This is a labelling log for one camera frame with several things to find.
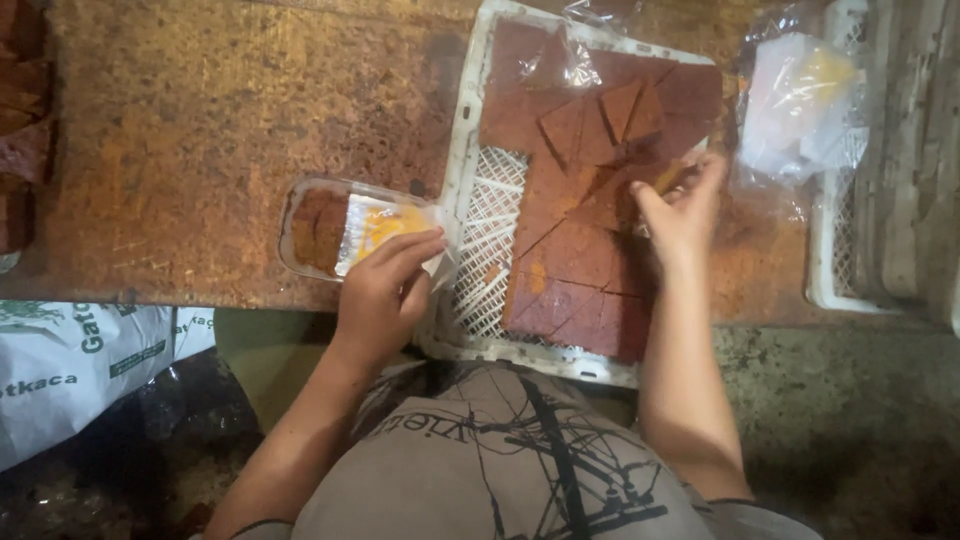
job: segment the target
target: forearm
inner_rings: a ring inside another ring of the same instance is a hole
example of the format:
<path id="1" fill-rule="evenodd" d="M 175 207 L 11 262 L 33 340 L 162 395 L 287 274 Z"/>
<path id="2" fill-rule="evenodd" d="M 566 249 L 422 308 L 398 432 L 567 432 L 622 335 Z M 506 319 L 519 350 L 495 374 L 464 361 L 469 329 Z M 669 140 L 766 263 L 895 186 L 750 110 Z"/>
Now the forearm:
<path id="1" fill-rule="evenodd" d="M 713 356 L 706 271 L 665 277 L 642 369 L 645 442 L 687 481 L 710 492 L 705 497 L 715 491 L 697 485 L 705 468 L 742 478 L 740 439 Z"/>
<path id="2" fill-rule="evenodd" d="M 327 350 L 290 409 L 253 453 L 204 533 L 230 538 L 258 521 L 293 523 L 346 449 L 356 411 L 372 382 Z"/>

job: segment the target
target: rusty metal table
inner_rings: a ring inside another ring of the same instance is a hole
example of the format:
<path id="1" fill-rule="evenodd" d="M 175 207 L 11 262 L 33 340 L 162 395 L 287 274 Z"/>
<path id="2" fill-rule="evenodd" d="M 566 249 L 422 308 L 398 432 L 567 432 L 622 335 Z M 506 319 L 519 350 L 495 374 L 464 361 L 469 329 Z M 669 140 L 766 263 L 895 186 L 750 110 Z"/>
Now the rusty metal table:
<path id="1" fill-rule="evenodd" d="M 337 285 L 277 259 L 284 194 L 323 175 L 437 196 L 479 3 L 57 2 L 56 174 L 0 298 L 336 309 Z M 631 35 L 729 71 L 770 3 L 647 0 Z M 728 152 L 735 94 L 728 76 L 711 142 Z M 865 321 L 804 300 L 803 224 L 731 216 L 716 322 Z"/>

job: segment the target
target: hand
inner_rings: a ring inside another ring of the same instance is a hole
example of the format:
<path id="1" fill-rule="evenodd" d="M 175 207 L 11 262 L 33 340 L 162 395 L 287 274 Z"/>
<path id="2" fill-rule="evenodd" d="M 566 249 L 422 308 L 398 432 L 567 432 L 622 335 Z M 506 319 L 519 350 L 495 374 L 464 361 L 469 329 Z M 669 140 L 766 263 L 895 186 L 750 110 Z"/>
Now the hand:
<path id="1" fill-rule="evenodd" d="M 634 182 L 630 189 L 647 222 L 664 278 L 705 279 L 727 160 L 712 152 L 691 151 L 684 162 L 699 169 L 687 189 L 663 198 L 641 182 Z"/>
<path id="2" fill-rule="evenodd" d="M 332 357 L 376 377 L 413 335 L 426 311 L 430 275 L 420 266 L 446 248 L 443 229 L 387 240 L 347 272 Z"/>

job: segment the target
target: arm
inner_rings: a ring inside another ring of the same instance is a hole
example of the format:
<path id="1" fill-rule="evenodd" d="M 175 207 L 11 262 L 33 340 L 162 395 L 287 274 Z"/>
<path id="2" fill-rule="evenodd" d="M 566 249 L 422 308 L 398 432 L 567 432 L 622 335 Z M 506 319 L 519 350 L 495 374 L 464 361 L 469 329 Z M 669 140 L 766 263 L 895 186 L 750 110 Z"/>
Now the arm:
<path id="1" fill-rule="evenodd" d="M 444 247 L 439 230 L 396 236 L 350 270 L 330 346 L 217 506 L 204 540 L 226 540 L 263 520 L 297 520 L 347 449 L 384 363 L 410 340 L 430 293 L 420 266 Z"/>
<path id="2" fill-rule="evenodd" d="M 634 189 L 663 275 L 638 415 L 644 441 L 705 499 L 752 499 L 710 337 L 708 254 L 727 165 L 696 158 L 696 184 L 669 203 L 649 186 Z"/>

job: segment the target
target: gray t-shirt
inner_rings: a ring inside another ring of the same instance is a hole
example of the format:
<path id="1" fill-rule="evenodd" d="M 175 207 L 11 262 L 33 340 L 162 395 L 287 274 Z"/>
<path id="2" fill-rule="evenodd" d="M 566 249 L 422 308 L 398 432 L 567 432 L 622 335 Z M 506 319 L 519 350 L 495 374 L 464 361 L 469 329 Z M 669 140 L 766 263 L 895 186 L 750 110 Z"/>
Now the gray t-shirt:
<path id="1" fill-rule="evenodd" d="M 242 540 L 816 540 L 748 502 L 706 503 L 562 380 L 507 363 L 401 366 L 293 525 Z"/>

